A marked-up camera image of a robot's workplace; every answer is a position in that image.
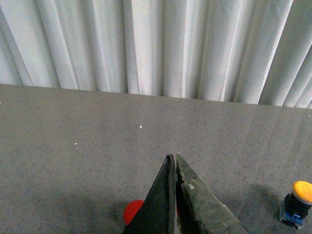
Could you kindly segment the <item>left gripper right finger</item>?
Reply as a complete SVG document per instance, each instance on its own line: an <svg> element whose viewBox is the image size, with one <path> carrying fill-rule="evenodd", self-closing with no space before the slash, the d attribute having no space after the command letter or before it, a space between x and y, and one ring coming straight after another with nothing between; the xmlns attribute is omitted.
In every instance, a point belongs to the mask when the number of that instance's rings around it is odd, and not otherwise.
<svg viewBox="0 0 312 234"><path fill-rule="evenodd" d="M181 234L247 234L248 231L181 156L176 156L177 224Z"/></svg>

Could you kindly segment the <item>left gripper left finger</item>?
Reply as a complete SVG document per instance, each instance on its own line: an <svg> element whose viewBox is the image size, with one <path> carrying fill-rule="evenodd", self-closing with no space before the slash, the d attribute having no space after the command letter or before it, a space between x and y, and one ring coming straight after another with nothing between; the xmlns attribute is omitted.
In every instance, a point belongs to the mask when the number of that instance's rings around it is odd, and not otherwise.
<svg viewBox="0 0 312 234"><path fill-rule="evenodd" d="M173 234L176 212L176 164L174 156L165 157L162 166L125 234Z"/></svg>

